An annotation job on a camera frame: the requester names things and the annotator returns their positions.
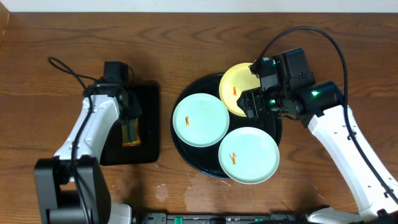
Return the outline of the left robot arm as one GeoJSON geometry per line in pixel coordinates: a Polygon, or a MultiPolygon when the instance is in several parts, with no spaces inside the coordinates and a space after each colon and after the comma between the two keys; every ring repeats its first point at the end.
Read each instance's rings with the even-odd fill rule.
{"type": "Polygon", "coordinates": [[[125,164],[139,147],[136,94],[119,83],[97,83],[69,137],[51,159],[34,167],[42,223],[132,223],[133,210],[111,200],[101,165],[125,164]]]}

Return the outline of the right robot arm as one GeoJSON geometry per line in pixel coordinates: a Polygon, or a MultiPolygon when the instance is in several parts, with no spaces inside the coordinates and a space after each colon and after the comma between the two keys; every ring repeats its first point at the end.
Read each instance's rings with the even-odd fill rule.
{"type": "Polygon", "coordinates": [[[397,181],[367,142],[334,82],[252,88],[240,94],[237,105],[248,118],[270,112],[296,115],[333,159],[358,214],[325,207],[309,213],[308,222],[397,223],[397,181]]]}

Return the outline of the yellow plate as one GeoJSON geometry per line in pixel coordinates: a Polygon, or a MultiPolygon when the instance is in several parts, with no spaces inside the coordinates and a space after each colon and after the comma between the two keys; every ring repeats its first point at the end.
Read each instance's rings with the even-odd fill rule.
{"type": "Polygon", "coordinates": [[[237,100],[246,90],[260,87],[260,80],[251,73],[251,63],[239,63],[229,68],[221,78],[219,95],[225,107],[232,114],[246,117],[237,100]]]}

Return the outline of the mint plate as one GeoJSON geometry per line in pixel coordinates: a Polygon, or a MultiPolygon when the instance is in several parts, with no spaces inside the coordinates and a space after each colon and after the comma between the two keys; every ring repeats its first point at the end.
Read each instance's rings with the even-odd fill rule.
{"type": "Polygon", "coordinates": [[[196,93],[182,99],[172,115],[178,138],[193,147],[208,147],[219,142],[229,128],[229,113],[217,97],[196,93]]]}
{"type": "Polygon", "coordinates": [[[243,127],[235,129],[222,140],[218,159],[230,179],[242,184],[260,184],[276,172],[280,153],[277,143],[265,131],[243,127]],[[236,165],[229,155],[236,154],[236,165]]]}

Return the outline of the orange green sponge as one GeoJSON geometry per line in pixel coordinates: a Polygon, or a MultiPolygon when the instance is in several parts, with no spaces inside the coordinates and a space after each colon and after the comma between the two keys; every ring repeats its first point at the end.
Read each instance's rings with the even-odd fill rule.
{"type": "Polygon", "coordinates": [[[139,135],[139,119],[130,119],[122,122],[123,147],[138,146],[141,144],[139,135]]]}

